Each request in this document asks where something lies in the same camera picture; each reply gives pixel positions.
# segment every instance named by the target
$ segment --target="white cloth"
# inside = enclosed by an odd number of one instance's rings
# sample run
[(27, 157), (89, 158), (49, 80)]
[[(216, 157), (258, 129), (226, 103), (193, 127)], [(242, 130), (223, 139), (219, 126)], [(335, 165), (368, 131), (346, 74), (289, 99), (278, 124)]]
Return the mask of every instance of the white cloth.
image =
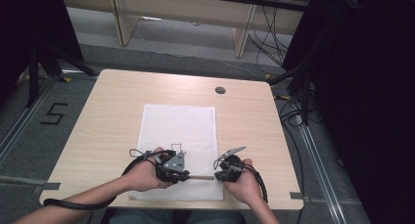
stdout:
[[(213, 176), (217, 159), (214, 107), (145, 105), (137, 150), (156, 147), (186, 152), (185, 169), (191, 175)], [(187, 180), (163, 190), (129, 192), (132, 199), (144, 201), (222, 201), (223, 185), (214, 180)]]

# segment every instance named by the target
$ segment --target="person's left arm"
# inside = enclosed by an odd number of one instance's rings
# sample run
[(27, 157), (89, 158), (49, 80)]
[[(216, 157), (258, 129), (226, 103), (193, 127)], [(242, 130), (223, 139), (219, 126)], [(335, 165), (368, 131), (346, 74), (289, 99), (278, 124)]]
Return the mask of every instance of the person's left arm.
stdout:
[[(67, 202), (95, 204), (106, 202), (127, 191), (144, 192), (155, 188), (167, 188), (171, 183), (162, 182), (156, 177), (154, 166), (143, 161), (135, 165), (127, 174), (86, 192), (64, 199)], [(16, 223), (77, 223), (90, 211), (63, 208), (54, 205), (31, 212)]]

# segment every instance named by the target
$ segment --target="hand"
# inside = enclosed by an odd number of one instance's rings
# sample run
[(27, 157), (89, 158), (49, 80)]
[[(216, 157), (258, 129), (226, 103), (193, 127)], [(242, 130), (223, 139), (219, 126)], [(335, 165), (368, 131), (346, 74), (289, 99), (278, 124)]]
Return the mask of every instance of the hand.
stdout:
[[(242, 163), (253, 165), (250, 158), (244, 159)], [(245, 168), (242, 170), (238, 181), (235, 183), (223, 182), (223, 186), (232, 193), (236, 200), (249, 206), (262, 201), (262, 193), (254, 175)]]
[[(158, 147), (155, 149), (155, 152), (162, 150), (163, 148)], [(149, 157), (148, 160), (156, 163), (156, 160), (153, 157)], [(155, 166), (148, 161), (142, 161), (136, 164), (123, 177), (127, 180), (129, 191), (145, 192), (155, 188), (165, 189), (171, 186), (171, 183), (162, 182), (159, 178), (157, 178)]]

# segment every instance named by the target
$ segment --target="leg of person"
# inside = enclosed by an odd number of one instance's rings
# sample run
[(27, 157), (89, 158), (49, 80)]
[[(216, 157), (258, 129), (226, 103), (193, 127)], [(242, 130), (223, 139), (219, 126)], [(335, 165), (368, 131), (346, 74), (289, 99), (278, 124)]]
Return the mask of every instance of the leg of person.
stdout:
[(171, 224), (172, 211), (167, 209), (120, 208), (111, 218), (111, 224), (154, 223)]
[(243, 216), (236, 210), (194, 210), (187, 224), (241, 224)]

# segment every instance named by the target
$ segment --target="light wood tabletop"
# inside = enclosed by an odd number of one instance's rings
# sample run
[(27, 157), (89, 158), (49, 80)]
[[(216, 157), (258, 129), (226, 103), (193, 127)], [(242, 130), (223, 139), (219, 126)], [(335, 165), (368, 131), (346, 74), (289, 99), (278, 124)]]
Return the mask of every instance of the light wood tabletop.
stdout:
[[(226, 92), (217, 94), (216, 87)], [(299, 183), (268, 84), (265, 82), (106, 69), (100, 74), (48, 182), (59, 190), (43, 191), (40, 201), (63, 199), (119, 177), (132, 161), (145, 104), (216, 108), (220, 154), (251, 158), (265, 183), (271, 209), (301, 209)], [(116, 207), (248, 209), (224, 191), (221, 202), (149, 202), (127, 193)]]

